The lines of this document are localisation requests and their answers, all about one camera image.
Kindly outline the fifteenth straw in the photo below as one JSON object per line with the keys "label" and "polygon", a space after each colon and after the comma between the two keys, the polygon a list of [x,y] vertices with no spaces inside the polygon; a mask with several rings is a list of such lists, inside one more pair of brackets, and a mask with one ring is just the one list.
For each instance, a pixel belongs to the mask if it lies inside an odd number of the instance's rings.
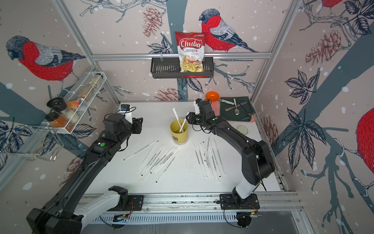
{"label": "fifteenth straw", "polygon": [[185,116],[185,118],[183,120],[183,123],[182,123],[181,127],[180,127],[179,133],[184,132],[184,126],[185,126],[185,124],[187,122],[187,117],[188,117],[189,113],[190,113],[190,111],[187,111],[187,114],[186,114],[186,116]]}

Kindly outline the thirteenth straw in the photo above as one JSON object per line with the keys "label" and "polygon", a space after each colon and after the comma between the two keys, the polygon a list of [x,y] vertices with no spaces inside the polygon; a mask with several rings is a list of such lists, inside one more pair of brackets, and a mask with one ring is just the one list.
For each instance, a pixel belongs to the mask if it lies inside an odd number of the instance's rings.
{"label": "thirteenth straw", "polygon": [[205,149],[205,156],[206,156],[206,158],[208,157],[209,144],[210,144],[210,137],[208,137],[208,141],[207,141],[206,149]]}

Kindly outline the twelfth straw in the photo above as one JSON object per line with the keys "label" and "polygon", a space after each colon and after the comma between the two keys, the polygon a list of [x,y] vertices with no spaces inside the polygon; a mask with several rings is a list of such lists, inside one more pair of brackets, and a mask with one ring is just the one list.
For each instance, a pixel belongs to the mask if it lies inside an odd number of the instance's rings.
{"label": "twelfth straw", "polygon": [[221,181],[220,176],[218,174],[218,170],[217,170],[216,163],[214,161],[210,146],[208,146],[206,149],[206,157],[207,157],[207,163],[208,163],[211,176],[214,179],[216,179],[218,182],[220,182]]}

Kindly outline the fourteenth straw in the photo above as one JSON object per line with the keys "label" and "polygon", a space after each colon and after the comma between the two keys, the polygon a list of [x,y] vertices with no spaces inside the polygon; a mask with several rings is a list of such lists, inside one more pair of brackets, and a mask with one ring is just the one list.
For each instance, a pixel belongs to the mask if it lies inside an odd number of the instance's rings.
{"label": "fourteenth straw", "polygon": [[167,164],[166,168],[162,171],[161,175],[158,177],[158,179],[155,181],[155,183],[158,183],[161,180],[162,176],[170,168],[171,164],[174,162],[175,158],[179,155],[179,153],[180,153],[180,150],[176,151],[176,153],[172,157],[171,161]]}

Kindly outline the eleventh straw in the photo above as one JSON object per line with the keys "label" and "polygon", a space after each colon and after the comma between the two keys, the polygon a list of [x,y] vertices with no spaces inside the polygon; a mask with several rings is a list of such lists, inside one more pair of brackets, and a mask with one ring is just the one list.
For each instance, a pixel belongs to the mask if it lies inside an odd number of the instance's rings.
{"label": "eleventh straw", "polygon": [[222,159],[221,159],[220,152],[219,152],[219,150],[218,150],[218,145],[217,145],[217,143],[216,143],[216,140],[214,139],[213,142],[214,142],[214,145],[215,145],[215,148],[216,148],[217,154],[218,154],[218,158],[219,158],[219,162],[220,162],[220,165],[221,165],[222,171],[223,171],[224,175],[226,175],[226,172],[225,172],[225,169],[224,169],[224,166],[223,166],[223,162],[222,162]]}

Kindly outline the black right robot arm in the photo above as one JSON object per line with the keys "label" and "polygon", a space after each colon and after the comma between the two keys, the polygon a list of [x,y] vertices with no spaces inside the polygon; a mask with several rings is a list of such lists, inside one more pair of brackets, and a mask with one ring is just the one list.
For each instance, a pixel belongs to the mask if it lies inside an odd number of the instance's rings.
{"label": "black right robot arm", "polygon": [[193,104],[195,112],[186,115],[187,122],[199,125],[202,129],[223,138],[241,155],[241,172],[244,179],[233,189],[232,197],[235,204],[244,204],[260,182],[276,169],[270,146],[263,140],[255,141],[248,138],[232,127],[225,118],[215,116],[208,100],[198,98]]}

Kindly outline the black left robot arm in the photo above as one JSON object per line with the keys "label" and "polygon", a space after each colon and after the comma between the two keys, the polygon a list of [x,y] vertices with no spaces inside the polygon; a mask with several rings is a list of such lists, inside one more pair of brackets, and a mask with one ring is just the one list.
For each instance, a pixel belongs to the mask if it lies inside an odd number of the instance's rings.
{"label": "black left robot arm", "polygon": [[84,215],[75,214],[78,203],[99,172],[122,151],[132,134],[140,134],[143,118],[126,120],[124,114],[108,114],[105,129],[92,143],[78,169],[41,209],[34,208],[26,220],[34,234],[78,234]]}

